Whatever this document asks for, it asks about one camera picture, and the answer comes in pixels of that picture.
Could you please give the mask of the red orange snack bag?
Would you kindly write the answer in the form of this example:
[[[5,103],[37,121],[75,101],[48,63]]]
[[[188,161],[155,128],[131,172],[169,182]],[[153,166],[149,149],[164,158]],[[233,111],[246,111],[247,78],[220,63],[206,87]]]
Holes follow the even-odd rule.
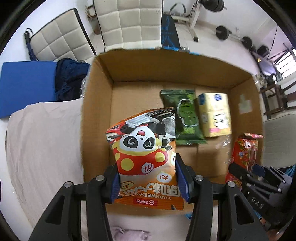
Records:
[[[264,138],[263,135],[255,133],[242,133],[233,144],[230,165],[235,163],[243,169],[251,172],[255,165],[258,151],[258,141]]]

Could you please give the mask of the lilac fleece cloth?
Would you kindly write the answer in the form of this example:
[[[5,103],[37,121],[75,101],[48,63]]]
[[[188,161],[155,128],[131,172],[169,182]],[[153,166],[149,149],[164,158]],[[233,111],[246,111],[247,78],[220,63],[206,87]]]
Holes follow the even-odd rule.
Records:
[[[148,241],[151,240],[150,232],[143,230],[125,230],[119,226],[112,226],[110,228],[113,240],[121,241]]]

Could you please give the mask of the yellow tissue pack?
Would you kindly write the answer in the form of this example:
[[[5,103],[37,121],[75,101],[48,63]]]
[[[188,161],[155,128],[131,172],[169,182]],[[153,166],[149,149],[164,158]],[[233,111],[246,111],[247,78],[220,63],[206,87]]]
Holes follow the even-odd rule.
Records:
[[[227,94],[200,94],[198,106],[200,123],[205,137],[213,138],[232,134]]]

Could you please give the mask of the green wet wipes pack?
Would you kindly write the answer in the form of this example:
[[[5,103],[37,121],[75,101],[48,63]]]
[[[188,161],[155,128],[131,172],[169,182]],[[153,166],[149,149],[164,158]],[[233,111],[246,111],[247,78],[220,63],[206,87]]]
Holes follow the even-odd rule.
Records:
[[[196,114],[194,90],[163,89],[160,97],[165,108],[175,110],[175,133],[177,146],[205,144],[206,140]]]

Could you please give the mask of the orange panda snack bag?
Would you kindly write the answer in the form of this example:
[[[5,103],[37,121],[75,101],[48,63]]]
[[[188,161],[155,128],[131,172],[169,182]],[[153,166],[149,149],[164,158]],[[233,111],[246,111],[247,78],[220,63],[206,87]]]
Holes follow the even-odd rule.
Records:
[[[131,116],[110,127],[105,135],[119,172],[117,203],[183,210],[175,171],[174,108]]]

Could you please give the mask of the grey cushioned chair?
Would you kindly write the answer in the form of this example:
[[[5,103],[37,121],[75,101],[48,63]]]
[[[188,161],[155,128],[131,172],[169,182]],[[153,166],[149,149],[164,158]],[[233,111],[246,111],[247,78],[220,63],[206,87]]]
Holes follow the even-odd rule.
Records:
[[[295,113],[272,118],[263,123],[264,166],[287,168],[295,164]]]

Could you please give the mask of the dark wooden chair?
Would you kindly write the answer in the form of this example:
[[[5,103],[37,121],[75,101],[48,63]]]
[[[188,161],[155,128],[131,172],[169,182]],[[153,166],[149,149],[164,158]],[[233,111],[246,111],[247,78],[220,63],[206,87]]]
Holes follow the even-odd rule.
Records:
[[[266,116],[267,120],[270,120],[274,114],[287,110],[295,110],[295,106],[288,106],[288,103],[295,101],[295,91],[289,94],[285,93],[285,91],[291,89],[292,87],[295,87],[295,81],[285,88],[282,88],[278,83],[273,83],[260,89],[259,93],[262,96],[265,107],[263,115]],[[272,100],[274,97],[277,102],[277,107],[271,109],[268,101]]]

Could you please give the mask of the grey bed sheet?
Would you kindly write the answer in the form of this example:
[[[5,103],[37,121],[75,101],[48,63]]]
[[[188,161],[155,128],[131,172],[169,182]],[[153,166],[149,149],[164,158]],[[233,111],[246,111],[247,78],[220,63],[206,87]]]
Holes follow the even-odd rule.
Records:
[[[6,160],[20,205],[34,228],[62,184],[84,183],[80,153],[83,99],[40,102],[9,118]],[[190,220],[184,214],[111,214],[111,228],[150,232],[151,240],[185,240]]]

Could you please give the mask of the dumbbell on floor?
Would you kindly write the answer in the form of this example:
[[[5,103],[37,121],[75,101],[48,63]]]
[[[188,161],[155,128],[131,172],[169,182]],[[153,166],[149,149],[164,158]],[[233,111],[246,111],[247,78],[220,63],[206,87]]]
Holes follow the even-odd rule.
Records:
[[[250,39],[250,37],[244,36],[241,38],[239,36],[236,36],[229,29],[222,25],[216,27],[215,34],[219,40],[227,40],[229,37],[231,37],[232,39],[239,40],[243,44],[243,46],[248,50],[250,50],[253,46],[253,42]]]

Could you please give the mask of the blue foam mat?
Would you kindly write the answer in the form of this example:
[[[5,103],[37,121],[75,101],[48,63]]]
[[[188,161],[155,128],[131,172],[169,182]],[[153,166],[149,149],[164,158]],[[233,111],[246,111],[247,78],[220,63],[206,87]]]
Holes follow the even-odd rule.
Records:
[[[1,118],[27,105],[56,100],[56,62],[5,62],[1,68]]]

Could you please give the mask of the dark navy garment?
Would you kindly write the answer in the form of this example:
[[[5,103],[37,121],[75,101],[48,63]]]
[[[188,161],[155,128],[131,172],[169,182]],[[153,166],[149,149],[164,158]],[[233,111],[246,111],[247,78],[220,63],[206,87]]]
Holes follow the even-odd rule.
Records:
[[[87,76],[90,64],[70,58],[57,61],[55,75],[56,101],[79,99],[82,93],[83,79]]]

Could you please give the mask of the open cardboard box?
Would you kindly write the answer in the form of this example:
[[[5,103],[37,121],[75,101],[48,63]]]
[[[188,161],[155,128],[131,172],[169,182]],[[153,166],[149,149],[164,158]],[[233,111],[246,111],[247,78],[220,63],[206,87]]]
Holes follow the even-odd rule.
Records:
[[[111,50],[91,65],[81,132],[85,181],[118,170],[108,213],[186,213],[177,160],[204,178],[225,175],[217,145],[262,134],[258,90],[249,73],[203,55]]]

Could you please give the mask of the black blue bench pad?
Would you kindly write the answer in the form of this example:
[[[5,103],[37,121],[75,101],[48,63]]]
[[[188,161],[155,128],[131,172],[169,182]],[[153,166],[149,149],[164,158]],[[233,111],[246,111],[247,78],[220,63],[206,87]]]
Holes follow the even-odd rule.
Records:
[[[161,44],[162,47],[173,49],[180,48],[180,41],[175,22],[170,15],[162,15]]]

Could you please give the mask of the white weight bench rack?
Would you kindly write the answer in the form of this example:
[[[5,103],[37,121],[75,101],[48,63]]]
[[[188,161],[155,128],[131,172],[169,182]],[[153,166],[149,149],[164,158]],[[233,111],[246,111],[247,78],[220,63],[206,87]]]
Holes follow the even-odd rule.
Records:
[[[183,14],[177,14],[177,13],[173,12],[174,8],[179,4],[183,7],[183,10],[184,10]],[[201,12],[202,6],[203,6],[202,1],[195,1],[193,3],[193,6],[192,6],[192,9],[191,9],[190,13],[187,13],[186,6],[183,3],[178,2],[178,3],[175,3],[170,8],[170,11],[169,11],[169,15],[171,16],[171,18],[175,22],[183,23],[183,24],[185,24],[187,26],[187,28],[189,30],[189,33],[191,34],[194,42],[199,41],[199,38],[197,37],[197,35],[195,33],[194,27],[195,27],[195,25],[197,23],[197,20],[198,20],[199,14]]]

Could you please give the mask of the barbell on bench rack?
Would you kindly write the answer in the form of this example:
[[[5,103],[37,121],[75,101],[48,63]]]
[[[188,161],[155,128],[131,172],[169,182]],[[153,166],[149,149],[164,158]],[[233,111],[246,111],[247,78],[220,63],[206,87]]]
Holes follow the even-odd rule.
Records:
[[[220,12],[224,9],[223,0],[201,0],[199,3],[201,3],[206,10],[214,13]]]

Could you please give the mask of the left white quilted chair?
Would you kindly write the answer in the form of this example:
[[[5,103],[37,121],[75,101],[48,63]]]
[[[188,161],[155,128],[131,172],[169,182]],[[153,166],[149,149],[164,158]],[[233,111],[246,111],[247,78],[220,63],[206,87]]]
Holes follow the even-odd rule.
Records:
[[[76,8],[60,14],[32,36],[30,30],[26,29],[24,37],[32,60],[70,58],[91,63],[96,56]]]

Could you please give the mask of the white quilted chair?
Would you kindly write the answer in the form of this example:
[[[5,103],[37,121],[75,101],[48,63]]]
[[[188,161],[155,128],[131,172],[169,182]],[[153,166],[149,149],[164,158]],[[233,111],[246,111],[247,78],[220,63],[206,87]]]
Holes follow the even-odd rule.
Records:
[[[91,63],[96,56],[76,8],[60,14],[32,36],[30,30],[26,29],[24,37],[32,60],[70,58]]]
[[[156,49],[162,46],[163,1],[96,0],[93,6],[104,51]]]

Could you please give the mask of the right white quilted chair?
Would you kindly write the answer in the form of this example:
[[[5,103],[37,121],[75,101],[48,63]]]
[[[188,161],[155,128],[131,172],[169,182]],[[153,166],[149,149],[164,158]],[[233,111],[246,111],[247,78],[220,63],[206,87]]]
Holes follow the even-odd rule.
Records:
[[[96,0],[93,6],[104,51],[156,49],[162,46],[163,1]]]

